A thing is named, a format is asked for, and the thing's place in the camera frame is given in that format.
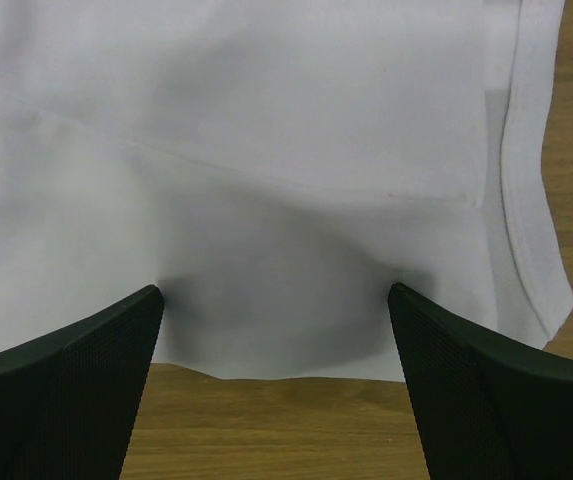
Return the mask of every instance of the folded cloth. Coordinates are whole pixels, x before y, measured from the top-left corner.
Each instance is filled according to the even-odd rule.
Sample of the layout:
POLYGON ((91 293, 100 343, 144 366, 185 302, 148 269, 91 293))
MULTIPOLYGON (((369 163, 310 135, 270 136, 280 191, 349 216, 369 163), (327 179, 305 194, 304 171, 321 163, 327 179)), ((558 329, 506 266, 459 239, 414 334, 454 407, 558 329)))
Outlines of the folded cloth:
POLYGON ((395 281, 543 346, 561 6, 0 1, 0 350, 155 283, 156 361, 401 380, 395 281))

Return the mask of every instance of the brown wood grain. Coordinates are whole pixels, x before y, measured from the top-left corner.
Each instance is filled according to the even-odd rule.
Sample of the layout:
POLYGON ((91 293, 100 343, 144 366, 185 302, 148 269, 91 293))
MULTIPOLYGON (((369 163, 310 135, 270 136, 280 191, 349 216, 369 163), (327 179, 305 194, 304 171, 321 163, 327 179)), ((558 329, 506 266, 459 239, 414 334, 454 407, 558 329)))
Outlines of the brown wood grain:
MULTIPOLYGON (((573 0, 567 0, 543 160, 573 285, 573 0)), ((548 350, 573 358, 573 315, 548 350)), ((220 381, 154 365, 122 478, 428 478, 402 384, 220 381)))

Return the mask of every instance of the white fabric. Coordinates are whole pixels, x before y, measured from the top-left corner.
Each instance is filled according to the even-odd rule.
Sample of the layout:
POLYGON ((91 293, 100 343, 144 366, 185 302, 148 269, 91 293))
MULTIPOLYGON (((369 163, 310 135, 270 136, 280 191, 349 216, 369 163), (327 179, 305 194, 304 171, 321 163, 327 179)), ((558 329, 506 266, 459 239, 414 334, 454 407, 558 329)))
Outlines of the white fabric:
MULTIPOLYGON (((534 133, 501 156, 506 102, 488 108, 531 75, 550 90, 548 57, 511 68, 522 41, 556 45, 523 14, 518 34, 518 15, 516 0, 0 1, 0 350, 156 283, 157 361, 400 380, 393 281, 542 346, 572 293, 513 258, 541 240, 513 221, 541 176, 508 183, 504 151, 527 145, 537 168, 548 104, 531 92, 520 117, 511 99, 534 133), (504 309, 509 292, 528 308, 504 309)), ((567 286, 563 267, 546 275, 567 286)))

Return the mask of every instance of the white garment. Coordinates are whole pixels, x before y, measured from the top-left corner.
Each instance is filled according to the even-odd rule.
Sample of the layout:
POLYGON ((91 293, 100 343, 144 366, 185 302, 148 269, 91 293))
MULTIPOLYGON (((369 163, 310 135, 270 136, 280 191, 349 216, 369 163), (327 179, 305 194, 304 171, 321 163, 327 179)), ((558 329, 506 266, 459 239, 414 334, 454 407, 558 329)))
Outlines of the white garment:
POLYGON ((223 378, 402 379, 394 281, 543 346, 561 6, 0 0, 0 351, 147 283, 223 378))

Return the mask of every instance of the tabletop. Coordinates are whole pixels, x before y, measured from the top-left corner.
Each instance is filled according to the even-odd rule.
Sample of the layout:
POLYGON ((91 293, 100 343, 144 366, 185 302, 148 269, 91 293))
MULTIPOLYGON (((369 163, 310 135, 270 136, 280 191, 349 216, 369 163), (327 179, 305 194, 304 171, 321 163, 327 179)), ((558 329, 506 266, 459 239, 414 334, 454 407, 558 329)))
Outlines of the tabletop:
MULTIPOLYGON (((573 0, 566 1, 543 151, 573 286, 573 0)), ((573 358, 573 314, 548 351, 573 358)), ((222 381, 153 365, 124 480, 426 480, 403 384, 222 381)))

